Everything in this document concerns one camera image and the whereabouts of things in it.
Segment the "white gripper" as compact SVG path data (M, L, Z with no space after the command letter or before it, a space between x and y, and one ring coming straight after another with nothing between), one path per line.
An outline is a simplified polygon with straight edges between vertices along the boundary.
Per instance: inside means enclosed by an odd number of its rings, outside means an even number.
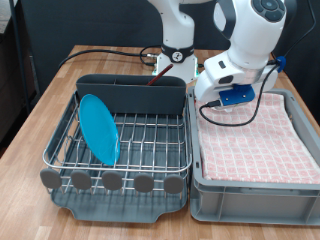
M235 67L208 67L200 74L195 86L195 95L201 102L250 102L261 90L270 90L278 77L278 71L267 66L262 71L243 70Z

